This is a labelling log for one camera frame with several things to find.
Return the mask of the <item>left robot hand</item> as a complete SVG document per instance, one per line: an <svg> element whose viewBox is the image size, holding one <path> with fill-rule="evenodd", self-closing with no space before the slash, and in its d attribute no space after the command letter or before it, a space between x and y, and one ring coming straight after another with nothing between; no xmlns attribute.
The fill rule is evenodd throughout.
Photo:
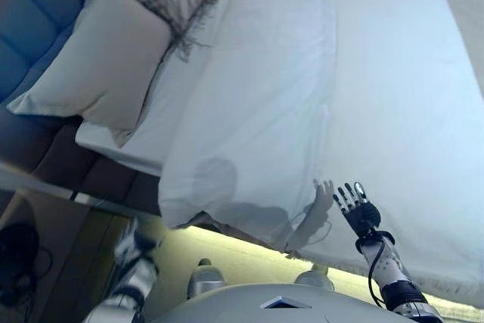
<svg viewBox="0 0 484 323"><path fill-rule="evenodd" d="M142 233L138 218L130 220L123 229L113 249L113 257L118 266L125 266L129 262L155 250L161 245L160 239L151 238Z"/></svg>

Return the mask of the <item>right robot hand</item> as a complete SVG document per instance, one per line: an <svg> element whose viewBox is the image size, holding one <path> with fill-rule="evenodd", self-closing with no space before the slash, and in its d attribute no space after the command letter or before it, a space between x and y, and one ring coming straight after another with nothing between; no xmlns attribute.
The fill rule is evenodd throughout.
<svg viewBox="0 0 484 323"><path fill-rule="evenodd" d="M359 238L370 235L380 226L380 212L368 199L362 183L345 183L343 187L337 188L333 199Z"/></svg>

